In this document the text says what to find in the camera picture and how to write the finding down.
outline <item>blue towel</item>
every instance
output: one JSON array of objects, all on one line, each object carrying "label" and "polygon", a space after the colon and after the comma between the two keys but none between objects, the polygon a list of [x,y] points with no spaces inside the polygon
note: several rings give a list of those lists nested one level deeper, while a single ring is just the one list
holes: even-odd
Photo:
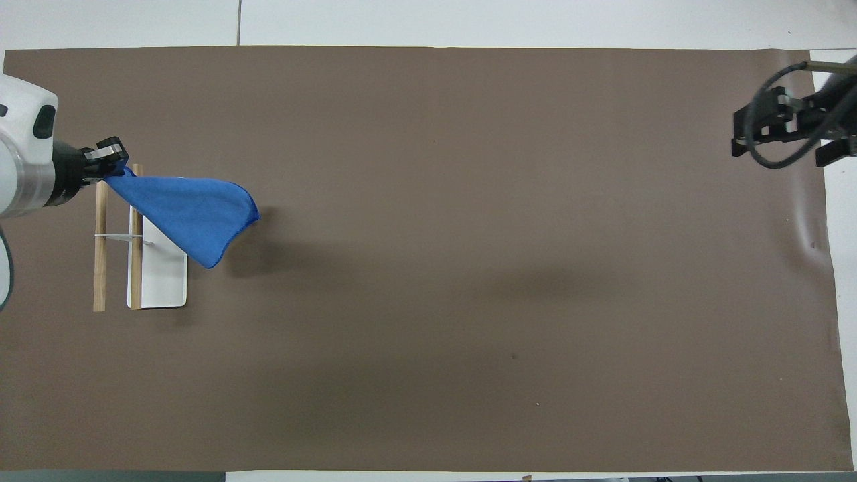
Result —
[{"label": "blue towel", "polygon": [[126,167],[105,181],[204,268],[260,218],[243,187],[217,179],[137,177]]}]

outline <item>black oval button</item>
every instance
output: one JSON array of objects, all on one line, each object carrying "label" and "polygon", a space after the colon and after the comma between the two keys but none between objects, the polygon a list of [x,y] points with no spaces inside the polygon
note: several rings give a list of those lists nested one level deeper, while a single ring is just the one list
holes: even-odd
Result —
[{"label": "black oval button", "polygon": [[53,136],[53,119],[57,115],[57,109],[53,105],[42,105],[36,122],[33,124],[33,135],[36,139],[47,139]]}]

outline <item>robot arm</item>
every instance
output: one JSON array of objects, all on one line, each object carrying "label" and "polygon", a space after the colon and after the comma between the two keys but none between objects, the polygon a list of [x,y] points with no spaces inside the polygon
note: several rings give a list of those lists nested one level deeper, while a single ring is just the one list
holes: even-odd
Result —
[{"label": "robot arm", "polygon": [[118,137],[72,148],[53,137],[56,114],[55,94],[0,77],[0,218],[63,204],[82,187],[123,174],[129,157]]},{"label": "robot arm", "polygon": [[[834,75],[803,99],[792,97],[784,87],[770,88],[789,72],[810,70]],[[827,166],[843,157],[857,155],[857,57],[847,63],[801,62],[780,70],[756,93],[753,100],[733,115],[732,155],[749,152],[762,166],[789,166],[820,139],[830,143],[816,150],[816,165]],[[807,139],[794,154],[779,162],[765,159],[757,144]]]}]

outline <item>wooden dowel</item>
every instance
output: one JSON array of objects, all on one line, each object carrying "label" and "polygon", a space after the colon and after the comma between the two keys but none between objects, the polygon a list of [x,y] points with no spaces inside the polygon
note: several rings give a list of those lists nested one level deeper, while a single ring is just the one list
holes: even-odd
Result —
[{"label": "wooden dowel", "polygon": [[[95,184],[95,234],[107,233],[107,194],[110,188],[100,181]],[[104,311],[107,300],[107,238],[95,238],[95,281],[93,311]]]},{"label": "wooden dowel", "polygon": [[[142,175],[143,168],[133,164],[131,171]],[[131,310],[141,310],[143,305],[143,215],[136,209],[131,210]]]}]

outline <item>brown paper sheet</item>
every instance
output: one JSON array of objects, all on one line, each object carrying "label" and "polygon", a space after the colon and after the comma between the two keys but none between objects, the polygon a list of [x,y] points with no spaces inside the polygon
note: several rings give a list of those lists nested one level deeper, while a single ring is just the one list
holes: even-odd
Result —
[{"label": "brown paper sheet", "polygon": [[822,172],[728,149],[804,58],[7,52],[58,137],[263,219],[181,310],[125,308],[111,242],[102,314],[94,189],[4,220],[0,468],[851,469]]}]

